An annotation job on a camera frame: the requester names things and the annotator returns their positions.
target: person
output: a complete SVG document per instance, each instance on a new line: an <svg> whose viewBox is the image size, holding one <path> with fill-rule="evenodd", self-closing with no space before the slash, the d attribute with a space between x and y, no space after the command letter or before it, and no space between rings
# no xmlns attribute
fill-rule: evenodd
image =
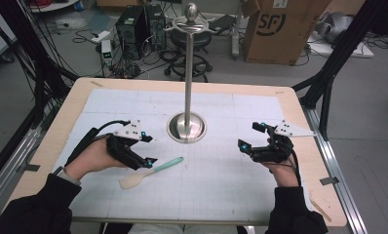
<svg viewBox="0 0 388 234"><path fill-rule="evenodd" d="M298 185L292 164L291 157L280 164L263 164L271 171L278 184L274 191L275 206L270 214L266 234L328 232L323 217L306 208L303 188ZM69 206L81 191L79 181L88 173L111 167L127 166L108 154L106 138L94 141L61 174L49 174L44 187L36 195L10 202L0 215L0 234L70 233L72 211Z"/></svg>

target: chair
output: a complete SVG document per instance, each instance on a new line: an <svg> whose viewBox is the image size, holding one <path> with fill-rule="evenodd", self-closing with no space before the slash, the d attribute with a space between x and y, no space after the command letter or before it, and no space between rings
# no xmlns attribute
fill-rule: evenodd
<svg viewBox="0 0 388 234"><path fill-rule="evenodd" d="M180 49L185 50L186 48L186 33L181 32L177 29L172 30L170 34L171 41ZM194 34L193 47L194 52L203 50L206 54L208 53L205 49L206 46L212 41L212 34L208 31ZM180 76L180 81L185 78L185 54L176 56L170 63L170 65L164 70L164 74L170 75L173 71L175 74ZM213 67L209 62L198 55L193 55L193 74L192 77L203 76L204 82L208 83L206 72L213 70Z"/></svg>

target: spoon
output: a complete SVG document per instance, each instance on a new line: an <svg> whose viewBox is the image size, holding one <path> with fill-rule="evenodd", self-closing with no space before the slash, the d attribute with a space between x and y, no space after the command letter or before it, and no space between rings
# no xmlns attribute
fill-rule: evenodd
<svg viewBox="0 0 388 234"><path fill-rule="evenodd" d="M183 157L178 157L178 158L172 159L171 161L169 161L169 162L167 162L167 163L165 163L157 168L153 168L153 169L150 169L148 171L145 171L142 174L126 175L125 177L123 177L122 179L119 180L119 183L121 184L121 187L123 189L135 187L135 186L139 185L146 176L160 172L161 170L164 170L164 169L169 168L177 163L182 162L182 160L184 160Z"/></svg>

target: floor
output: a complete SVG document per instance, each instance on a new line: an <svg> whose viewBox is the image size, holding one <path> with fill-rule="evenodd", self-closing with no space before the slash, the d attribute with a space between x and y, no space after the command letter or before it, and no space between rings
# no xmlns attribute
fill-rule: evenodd
<svg viewBox="0 0 388 234"><path fill-rule="evenodd" d="M110 30L118 19L118 12L101 12L94 4L91 1L88 9L81 13L68 8L45 14L45 18L52 21L63 16L79 16L93 22L97 16L106 20L102 25L104 30ZM180 13L177 4L175 11ZM173 17L171 8L167 13ZM91 26L101 27L98 23ZM63 30L59 34L54 31L58 52L81 76L101 75L96 45L74 43L72 40L78 37L76 31ZM83 35L93 37L86 32ZM316 74L327 60L313 53L300 58L297 64L310 58L301 66L246 63L242 55L237 60L230 56L229 36L215 36L207 49L209 54L203 55L213 65L208 75L212 83L290 87ZM367 231L378 234L388 233L388 49L370 49L373 58L350 58L338 73L333 83L328 131L330 144ZM157 56L152 54L145 62L154 62ZM146 71L163 62L147 65L139 61L137 64ZM153 68L136 79L177 81L174 76L164 75L165 68L165 65ZM301 97L304 91L297 94ZM19 63L0 62L0 151L32 106L33 95ZM97 223L72 225L72 233L97 233L97 229ZM256 233L263 233L263 230L259 227ZM350 233L348 228L330 232Z"/></svg>

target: black sleeve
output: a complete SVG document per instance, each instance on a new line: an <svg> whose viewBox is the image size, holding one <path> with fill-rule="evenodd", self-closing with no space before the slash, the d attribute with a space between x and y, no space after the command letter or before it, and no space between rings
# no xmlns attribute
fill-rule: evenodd
<svg viewBox="0 0 388 234"><path fill-rule="evenodd" d="M307 210L302 187L278 187L266 234L323 234L328 232L323 217Z"/></svg>
<svg viewBox="0 0 388 234"><path fill-rule="evenodd" d="M0 215L0 234L70 233L70 203L81 191L56 175L48 175L45 186L36 194L9 203Z"/></svg>

